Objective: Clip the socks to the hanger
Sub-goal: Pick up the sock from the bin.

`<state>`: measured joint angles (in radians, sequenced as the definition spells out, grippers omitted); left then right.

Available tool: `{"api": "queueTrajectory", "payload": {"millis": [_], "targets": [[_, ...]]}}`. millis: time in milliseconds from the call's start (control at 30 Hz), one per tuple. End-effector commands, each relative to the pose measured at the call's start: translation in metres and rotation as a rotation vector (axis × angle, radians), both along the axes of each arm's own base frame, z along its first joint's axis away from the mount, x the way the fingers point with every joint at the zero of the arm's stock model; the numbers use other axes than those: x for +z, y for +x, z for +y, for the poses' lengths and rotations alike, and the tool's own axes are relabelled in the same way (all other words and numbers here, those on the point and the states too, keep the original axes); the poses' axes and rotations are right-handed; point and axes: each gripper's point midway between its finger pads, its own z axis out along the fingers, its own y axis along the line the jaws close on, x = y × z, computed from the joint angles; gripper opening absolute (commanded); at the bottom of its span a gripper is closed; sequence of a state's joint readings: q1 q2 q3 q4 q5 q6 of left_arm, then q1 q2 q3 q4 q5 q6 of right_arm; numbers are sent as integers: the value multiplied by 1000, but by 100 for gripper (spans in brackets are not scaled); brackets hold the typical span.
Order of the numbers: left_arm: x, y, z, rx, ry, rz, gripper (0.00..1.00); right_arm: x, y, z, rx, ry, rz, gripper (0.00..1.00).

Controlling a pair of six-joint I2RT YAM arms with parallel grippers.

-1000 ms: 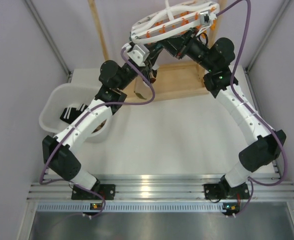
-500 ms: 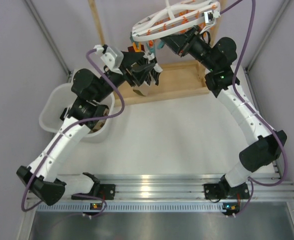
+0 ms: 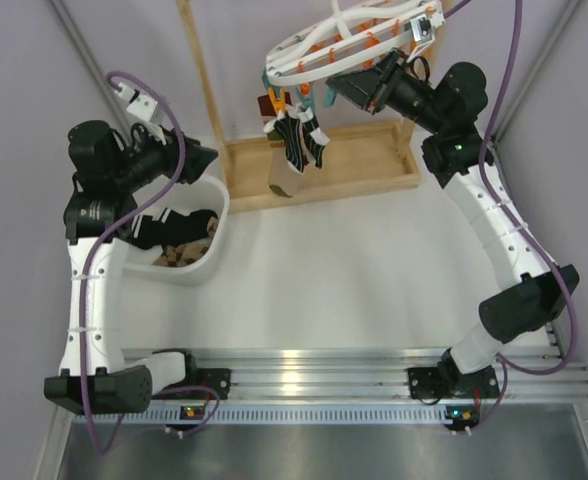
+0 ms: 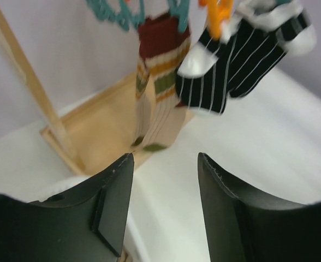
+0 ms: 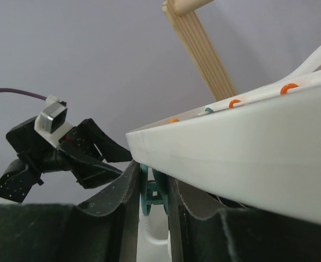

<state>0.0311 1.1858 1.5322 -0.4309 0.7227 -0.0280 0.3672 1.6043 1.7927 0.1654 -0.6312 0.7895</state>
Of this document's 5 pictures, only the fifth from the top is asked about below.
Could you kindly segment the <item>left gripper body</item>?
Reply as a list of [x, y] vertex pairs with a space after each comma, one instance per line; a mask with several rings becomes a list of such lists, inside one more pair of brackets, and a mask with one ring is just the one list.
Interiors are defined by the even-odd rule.
[[[42, 174], [65, 170], [59, 150], [51, 146], [34, 130], [31, 118], [12, 128], [7, 141], [17, 153], [0, 178], [0, 204], [22, 203], [32, 187], [42, 185]], [[60, 142], [82, 148], [94, 144], [81, 128], [71, 129]]]

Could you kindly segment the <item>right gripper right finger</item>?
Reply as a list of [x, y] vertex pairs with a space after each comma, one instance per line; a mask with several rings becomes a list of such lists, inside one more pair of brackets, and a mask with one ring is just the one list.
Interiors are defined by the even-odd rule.
[[321, 225], [226, 207], [172, 177], [168, 191], [173, 261], [321, 261]]

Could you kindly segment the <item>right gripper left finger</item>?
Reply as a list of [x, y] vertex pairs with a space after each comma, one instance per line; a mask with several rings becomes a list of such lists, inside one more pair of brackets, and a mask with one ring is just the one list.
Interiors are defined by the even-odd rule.
[[0, 205], [0, 261], [136, 261], [139, 172], [79, 205]]

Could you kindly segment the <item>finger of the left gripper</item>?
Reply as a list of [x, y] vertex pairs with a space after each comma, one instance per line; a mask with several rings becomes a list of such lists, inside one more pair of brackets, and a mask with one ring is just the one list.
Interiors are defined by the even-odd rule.
[[106, 135], [93, 119], [83, 120], [78, 127], [98, 147], [108, 163], [129, 162], [133, 159], [130, 151]]
[[85, 189], [97, 188], [122, 175], [120, 169], [103, 162], [103, 156], [94, 144], [82, 148], [61, 144], [59, 155], [64, 169], [71, 171]]

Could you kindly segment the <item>black white patterned sock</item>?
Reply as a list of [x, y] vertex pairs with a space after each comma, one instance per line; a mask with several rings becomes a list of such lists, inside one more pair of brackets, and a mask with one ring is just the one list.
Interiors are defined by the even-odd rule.
[[156, 237], [150, 226], [149, 215], [153, 205], [163, 205], [166, 209], [165, 200], [161, 195], [161, 191], [158, 188], [156, 181], [146, 181], [142, 185], [140, 191], [140, 212], [139, 212], [139, 228], [141, 229], [141, 234], [143, 238], [153, 246], [156, 247], [166, 247], [168, 253], [168, 261], [171, 261], [171, 241], [170, 241], [170, 231], [168, 230], [168, 235], [166, 239], [161, 239]]

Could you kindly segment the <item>teal clothespin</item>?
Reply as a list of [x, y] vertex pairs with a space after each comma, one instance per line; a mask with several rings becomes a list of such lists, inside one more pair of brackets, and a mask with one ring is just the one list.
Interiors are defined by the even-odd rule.
[[140, 165], [140, 201], [144, 216], [149, 216], [153, 205], [162, 205], [168, 215], [168, 176], [146, 165]]

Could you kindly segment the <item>white clip hanger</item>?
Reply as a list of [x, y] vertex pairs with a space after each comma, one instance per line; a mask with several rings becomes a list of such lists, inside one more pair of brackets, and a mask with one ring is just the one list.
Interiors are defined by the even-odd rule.
[[217, 196], [321, 224], [321, 46], [277, 82], [126, 138], [140, 164]]

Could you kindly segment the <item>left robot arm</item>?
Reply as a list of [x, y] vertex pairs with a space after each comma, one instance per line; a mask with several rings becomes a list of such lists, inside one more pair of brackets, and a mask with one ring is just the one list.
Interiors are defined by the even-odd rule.
[[41, 175], [70, 171], [84, 189], [117, 179], [122, 171], [111, 163], [129, 162], [131, 153], [108, 137], [91, 118], [69, 128], [52, 146], [34, 129], [35, 119], [12, 128], [6, 139], [17, 153], [0, 178], [0, 203], [22, 203]]

